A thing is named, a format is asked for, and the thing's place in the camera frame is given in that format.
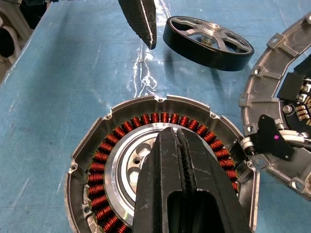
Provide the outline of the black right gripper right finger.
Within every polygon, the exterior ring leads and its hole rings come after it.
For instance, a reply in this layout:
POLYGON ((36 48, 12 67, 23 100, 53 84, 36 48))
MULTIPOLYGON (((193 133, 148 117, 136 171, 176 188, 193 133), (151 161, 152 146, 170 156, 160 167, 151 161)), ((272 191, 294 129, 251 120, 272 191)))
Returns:
POLYGON ((180 233, 249 233, 231 180, 195 133, 179 129, 180 233))

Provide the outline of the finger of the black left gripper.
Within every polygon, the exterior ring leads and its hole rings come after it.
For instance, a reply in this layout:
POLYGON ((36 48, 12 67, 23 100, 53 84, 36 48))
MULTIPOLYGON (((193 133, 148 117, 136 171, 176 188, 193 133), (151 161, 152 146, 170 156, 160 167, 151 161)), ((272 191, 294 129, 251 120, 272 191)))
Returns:
POLYGON ((118 2, 129 26, 147 45, 146 22, 144 19, 142 0, 119 0, 118 2))
POLYGON ((146 43, 150 50, 156 47, 157 29, 156 29, 156 6, 153 0, 143 0, 143 13, 146 22, 146 43))

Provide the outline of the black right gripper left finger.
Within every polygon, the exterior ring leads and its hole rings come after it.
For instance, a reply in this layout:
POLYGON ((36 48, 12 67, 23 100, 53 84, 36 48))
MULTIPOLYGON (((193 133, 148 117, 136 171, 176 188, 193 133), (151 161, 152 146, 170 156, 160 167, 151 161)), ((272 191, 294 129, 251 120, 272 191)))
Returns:
POLYGON ((138 176, 132 231, 190 233, 193 228, 194 171, 190 141, 194 133, 160 131, 138 176))

